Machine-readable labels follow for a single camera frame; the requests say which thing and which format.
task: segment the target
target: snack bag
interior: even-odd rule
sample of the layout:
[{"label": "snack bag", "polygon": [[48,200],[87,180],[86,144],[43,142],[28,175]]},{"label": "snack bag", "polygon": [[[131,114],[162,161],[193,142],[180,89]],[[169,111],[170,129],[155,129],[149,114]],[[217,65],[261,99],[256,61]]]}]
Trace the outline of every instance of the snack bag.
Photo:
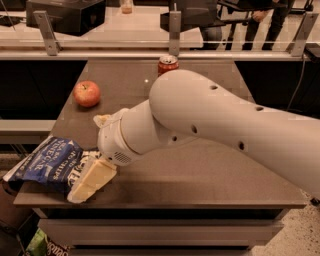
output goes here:
[{"label": "snack bag", "polygon": [[36,181],[67,194],[88,158],[100,156],[99,151],[84,151],[70,139],[49,136],[3,179],[7,182]]}]

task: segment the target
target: table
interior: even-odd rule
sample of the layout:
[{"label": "table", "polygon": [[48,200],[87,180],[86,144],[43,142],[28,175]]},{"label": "table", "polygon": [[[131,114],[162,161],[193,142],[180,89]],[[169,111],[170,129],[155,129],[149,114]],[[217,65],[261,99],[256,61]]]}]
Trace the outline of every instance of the table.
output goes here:
[{"label": "table", "polygon": [[[180,67],[251,100],[233,61],[180,61]],[[102,101],[83,109],[70,96],[52,134],[85,149],[95,147],[93,116],[144,101],[156,78],[156,60],[89,60],[79,80],[97,82]],[[35,183],[25,183],[14,203],[34,208],[39,226],[53,240],[72,246],[71,255],[80,248],[90,248],[81,255],[108,255],[110,248],[159,246],[170,249],[167,255],[177,255],[174,250],[182,247],[193,248],[193,255],[204,248],[207,255],[222,248],[233,249],[228,255],[247,255],[247,249],[266,244],[282,229],[287,211],[306,205],[289,182],[236,150],[201,139],[155,150],[118,171],[81,205]]]},{"label": "table", "polygon": [[[160,14],[167,7],[135,6],[132,14],[122,14],[120,8],[106,7],[105,23],[76,37],[55,33],[62,47],[102,48],[168,48],[169,33],[160,28]],[[10,12],[12,16],[25,17],[25,12]],[[24,23],[12,27],[0,27],[0,46],[44,46],[39,29],[26,27]],[[180,35],[180,47],[202,47],[199,28]]]}]

